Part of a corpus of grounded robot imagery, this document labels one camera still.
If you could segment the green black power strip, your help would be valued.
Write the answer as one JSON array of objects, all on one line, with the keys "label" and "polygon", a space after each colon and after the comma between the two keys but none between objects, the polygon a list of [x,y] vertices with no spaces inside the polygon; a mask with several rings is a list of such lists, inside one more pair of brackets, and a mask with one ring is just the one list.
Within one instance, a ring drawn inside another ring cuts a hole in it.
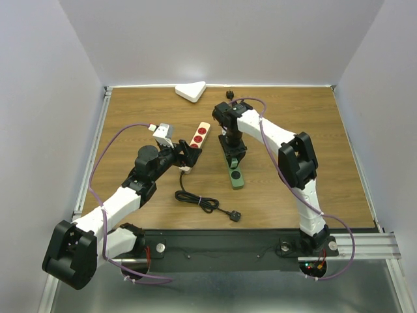
[{"label": "green black power strip", "polygon": [[232,157],[228,156],[227,153],[226,153],[225,135],[226,135],[226,132],[223,130],[222,133],[218,136],[218,139],[219,139],[220,145],[223,149],[223,155],[224,155],[227,170],[229,172],[229,178],[230,178],[230,181],[231,181],[232,189],[233,190],[238,190],[238,189],[241,189],[244,186],[244,178],[243,178],[243,174],[240,170],[239,165],[235,169],[230,168],[230,163],[231,163]]}]

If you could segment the green charger plug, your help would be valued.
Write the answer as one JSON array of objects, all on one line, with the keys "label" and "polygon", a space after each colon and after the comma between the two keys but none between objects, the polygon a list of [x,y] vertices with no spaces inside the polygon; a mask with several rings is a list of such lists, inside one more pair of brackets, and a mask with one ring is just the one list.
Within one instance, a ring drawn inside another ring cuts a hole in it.
[{"label": "green charger plug", "polygon": [[236,158],[231,159],[230,168],[235,169],[238,167],[238,160]]}]

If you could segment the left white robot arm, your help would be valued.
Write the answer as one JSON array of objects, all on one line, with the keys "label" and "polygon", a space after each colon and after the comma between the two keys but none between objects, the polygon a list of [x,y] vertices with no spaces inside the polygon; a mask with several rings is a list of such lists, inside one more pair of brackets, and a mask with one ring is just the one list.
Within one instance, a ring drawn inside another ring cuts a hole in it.
[{"label": "left white robot arm", "polygon": [[156,192],[156,180],[170,167],[193,167],[202,150],[180,140],[172,147],[146,145],[139,149],[126,180],[106,201],[87,215],[61,221],[51,235],[42,270],[75,290],[84,288],[97,268],[115,256],[140,256],[145,249],[141,229],[124,217],[144,206]]}]

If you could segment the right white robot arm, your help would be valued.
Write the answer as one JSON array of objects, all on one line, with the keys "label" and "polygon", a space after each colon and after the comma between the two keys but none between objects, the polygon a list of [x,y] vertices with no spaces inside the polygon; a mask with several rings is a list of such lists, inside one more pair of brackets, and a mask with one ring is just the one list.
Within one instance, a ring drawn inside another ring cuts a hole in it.
[{"label": "right white robot arm", "polygon": [[243,100],[237,104],[216,105],[212,116],[223,128],[218,139],[230,168],[236,168],[246,154],[243,134],[265,145],[278,175],[296,198],[302,253],[315,254],[321,250],[330,231],[319,206],[318,161],[310,136],[305,132],[295,134],[271,123]]}]

